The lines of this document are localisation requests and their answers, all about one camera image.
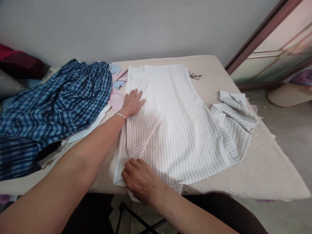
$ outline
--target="bangle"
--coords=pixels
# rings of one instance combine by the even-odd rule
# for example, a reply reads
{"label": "bangle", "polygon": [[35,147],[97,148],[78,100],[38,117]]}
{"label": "bangle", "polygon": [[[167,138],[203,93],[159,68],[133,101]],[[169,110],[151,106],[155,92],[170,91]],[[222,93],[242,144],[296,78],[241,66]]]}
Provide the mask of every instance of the bangle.
{"label": "bangle", "polygon": [[121,113],[116,113],[115,115],[120,115],[120,116],[124,117],[124,120],[125,120],[125,121],[127,121],[127,118],[126,118],[123,114],[121,114]]}

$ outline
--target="textured table cover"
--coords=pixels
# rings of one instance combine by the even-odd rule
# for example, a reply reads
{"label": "textured table cover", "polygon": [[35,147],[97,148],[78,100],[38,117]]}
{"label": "textured table cover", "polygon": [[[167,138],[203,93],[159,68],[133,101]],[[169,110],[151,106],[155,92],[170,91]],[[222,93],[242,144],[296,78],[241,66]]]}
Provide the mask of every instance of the textured table cover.
{"label": "textured table cover", "polygon": [[[192,79],[196,91],[209,107],[220,103],[218,92],[240,93],[230,76],[215,56],[189,56],[181,58],[146,59],[137,61],[117,62],[122,70],[129,65],[166,65],[183,64],[197,75],[202,75],[198,81]],[[114,114],[107,112],[102,123]],[[311,196],[301,176],[283,153],[265,124],[260,120],[259,125],[251,134],[252,140],[245,159],[218,174],[191,185],[184,185],[182,194],[203,194],[209,191],[223,191],[233,196],[254,199],[292,200]],[[105,159],[99,175],[90,188],[90,192],[126,194],[124,187],[113,185],[119,137]],[[38,183],[56,161],[76,142],[71,143],[59,156],[43,170],[32,175],[0,182],[0,194],[20,195],[27,192]]]}

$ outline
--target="blue plaid fabric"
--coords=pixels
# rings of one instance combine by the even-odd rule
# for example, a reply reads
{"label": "blue plaid fabric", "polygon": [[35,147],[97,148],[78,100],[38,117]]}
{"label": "blue plaid fabric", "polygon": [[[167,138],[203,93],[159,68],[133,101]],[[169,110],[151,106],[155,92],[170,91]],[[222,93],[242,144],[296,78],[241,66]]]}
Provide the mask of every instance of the blue plaid fabric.
{"label": "blue plaid fabric", "polygon": [[40,170],[39,151],[95,120],[111,94],[109,67],[73,59],[45,84],[14,96],[0,115],[0,181]]}

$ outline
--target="white striped fabric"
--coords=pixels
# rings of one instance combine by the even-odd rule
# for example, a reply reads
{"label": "white striped fabric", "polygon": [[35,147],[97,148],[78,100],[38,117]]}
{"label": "white striped fabric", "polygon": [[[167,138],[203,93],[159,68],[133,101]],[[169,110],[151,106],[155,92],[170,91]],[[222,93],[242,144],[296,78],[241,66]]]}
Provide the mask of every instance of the white striped fabric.
{"label": "white striped fabric", "polygon": [[245,155],[257,117],[242,94],[220,92],[225,103],[205,106],[183,65],[129,67],[126,92],[147,101],[123,127],[113,183],[131,157],[142,158],[158,177],[180,187],[212,176]]}

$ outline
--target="gray wall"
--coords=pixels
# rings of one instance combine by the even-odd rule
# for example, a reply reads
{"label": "gray wall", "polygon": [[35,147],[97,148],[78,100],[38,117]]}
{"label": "gray wall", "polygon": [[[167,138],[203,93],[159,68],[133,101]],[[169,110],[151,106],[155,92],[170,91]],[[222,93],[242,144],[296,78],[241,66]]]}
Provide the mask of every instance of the gray wall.
{"label": "gray wall", "polygon": [[0,43],[52,66],[216,55],[225,66],[279,0],[0,0]]}

